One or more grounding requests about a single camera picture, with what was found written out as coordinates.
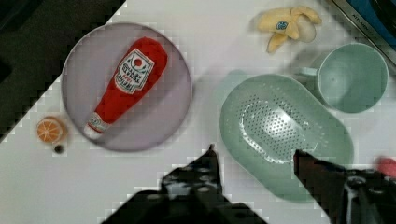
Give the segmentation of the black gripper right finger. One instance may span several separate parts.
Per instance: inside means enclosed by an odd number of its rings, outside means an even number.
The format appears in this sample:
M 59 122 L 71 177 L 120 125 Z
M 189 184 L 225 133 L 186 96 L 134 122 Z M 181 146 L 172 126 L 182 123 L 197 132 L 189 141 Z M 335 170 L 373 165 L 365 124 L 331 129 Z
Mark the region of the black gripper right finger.
M 396 224 L 395 179 L 347 169 L 297 150 L 293 170 L 331 224 Z

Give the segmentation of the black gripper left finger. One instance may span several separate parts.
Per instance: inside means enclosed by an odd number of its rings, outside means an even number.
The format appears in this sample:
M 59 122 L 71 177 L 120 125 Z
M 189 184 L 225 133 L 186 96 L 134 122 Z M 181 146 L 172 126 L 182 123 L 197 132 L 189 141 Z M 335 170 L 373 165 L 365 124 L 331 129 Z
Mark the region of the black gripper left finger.
M 189 164 L 177 167 L 161 180 L 161 194 L 171 202 L 194 202 L 200 195 L 221 195 L 218 153 L 210 144 L 202 156 Z

